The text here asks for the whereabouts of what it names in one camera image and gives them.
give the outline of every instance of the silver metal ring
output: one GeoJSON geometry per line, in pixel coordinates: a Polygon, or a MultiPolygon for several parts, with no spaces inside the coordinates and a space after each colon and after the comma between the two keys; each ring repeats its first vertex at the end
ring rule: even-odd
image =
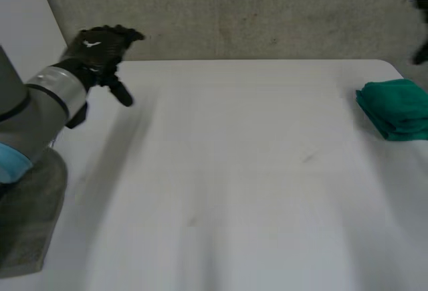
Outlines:
{"type": "Polygon", "coordinates": [[[27,84],[41,86],[57,95],[67,106],[70,119],[86,101],[83,84],[75,75],[59,67],[46,67],[27,84]]]}

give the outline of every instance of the white table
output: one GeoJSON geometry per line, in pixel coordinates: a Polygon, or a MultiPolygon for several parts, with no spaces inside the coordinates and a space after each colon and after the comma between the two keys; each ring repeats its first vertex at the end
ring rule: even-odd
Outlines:
{"type": "Polygon", "coordinates": [[[377,60],[126,62],[57,149],[70,186],[42,273],[0,290],[426,290],[428,142],[354,101],[377,60]]]}

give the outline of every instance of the white wall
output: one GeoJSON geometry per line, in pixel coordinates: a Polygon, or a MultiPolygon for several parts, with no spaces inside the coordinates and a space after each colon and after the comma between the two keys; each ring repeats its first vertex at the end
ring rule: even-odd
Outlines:
{"type": "Polygon", "coordinates": [[[0,43],[21,78],[55,63],[66,43],[46,0],[0,0],[0,43]]]}

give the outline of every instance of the black object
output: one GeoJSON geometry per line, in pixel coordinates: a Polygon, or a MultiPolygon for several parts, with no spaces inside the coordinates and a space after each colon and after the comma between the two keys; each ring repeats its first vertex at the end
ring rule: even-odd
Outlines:
{"type": "MultiPolygon", "coordinates": [[[[422,11],[423,19],[428,24],[428,0],[412,0],[415,8],[422,11]]],[[[428,40],[417,50],[416,54],[412,58],[412,62],[415,65],[423,64],[428,61],[428,40]]]]}
{"type": "MultiPolygon", "coordinates": [[[[132,42],[144,40],[143,34],[121,25],[116,27],[95,27],[81,30],[64,52],[60,63],[63,68],[75,75],[86,91],[95,85],[107,86],[110,92],[124,106],[132,106],[134,100],[124,84],[116,76],[117,65],[122,61],[125,51],[132,42]]],[[[66,125],[74,128],[86,119],[88,105],[82,107],[66,125]]]]}

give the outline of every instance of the green towel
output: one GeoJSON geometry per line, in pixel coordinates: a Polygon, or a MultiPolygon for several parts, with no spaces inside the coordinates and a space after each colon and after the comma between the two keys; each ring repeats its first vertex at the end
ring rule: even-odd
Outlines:
{"type": "Polygon", "coordinates": [[[385,139],[428,139],[428,94],[414,82],[369,82],[356,101],[385,139]]]}

